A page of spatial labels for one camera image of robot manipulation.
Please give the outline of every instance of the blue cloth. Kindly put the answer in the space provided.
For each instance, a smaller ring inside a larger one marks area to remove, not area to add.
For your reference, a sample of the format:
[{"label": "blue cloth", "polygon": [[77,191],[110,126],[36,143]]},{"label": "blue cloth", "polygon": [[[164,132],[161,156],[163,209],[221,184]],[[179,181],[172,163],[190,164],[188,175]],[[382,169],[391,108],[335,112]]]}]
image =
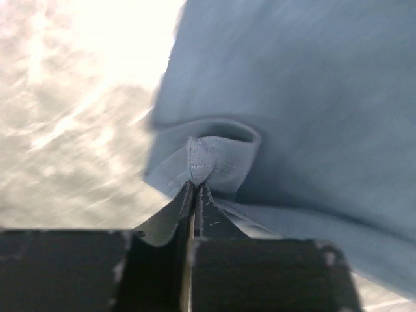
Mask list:
[{"label": "blue cloth", "polygon": [[416,2],[188,0],[146,181],[416,294]]}]

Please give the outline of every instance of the black metal clamp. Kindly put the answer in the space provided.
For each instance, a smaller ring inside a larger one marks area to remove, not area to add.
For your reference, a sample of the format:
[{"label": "black metal clamp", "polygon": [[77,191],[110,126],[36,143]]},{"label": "black metal clamp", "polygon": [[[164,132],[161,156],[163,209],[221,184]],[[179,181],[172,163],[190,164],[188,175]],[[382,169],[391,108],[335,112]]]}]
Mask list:
[{"label": "black metal clamp", "polygon": [[131,231],[0,233],[1,312],[360,312],[346,260],[319,240],[251,239],[185,183]]}]

